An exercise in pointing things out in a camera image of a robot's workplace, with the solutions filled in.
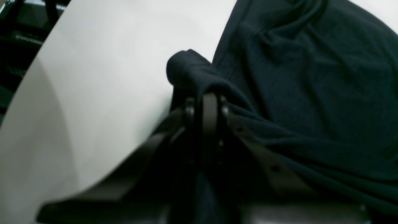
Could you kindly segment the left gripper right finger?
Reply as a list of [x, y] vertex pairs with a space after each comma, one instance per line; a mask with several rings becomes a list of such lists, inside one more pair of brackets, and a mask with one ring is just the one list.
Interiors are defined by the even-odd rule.
[[289, 169], [230, 112], [202, 98], [202, 166], [231, 224], [370, 224], [358, 203], [324, 195]]

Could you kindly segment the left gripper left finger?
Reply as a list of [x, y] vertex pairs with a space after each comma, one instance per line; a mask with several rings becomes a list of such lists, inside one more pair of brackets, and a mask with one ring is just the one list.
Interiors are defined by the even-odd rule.
[[37, 224], [186, 224], [192, 220], [195, 101], [173, 110], [98, 184], [43, 205]]

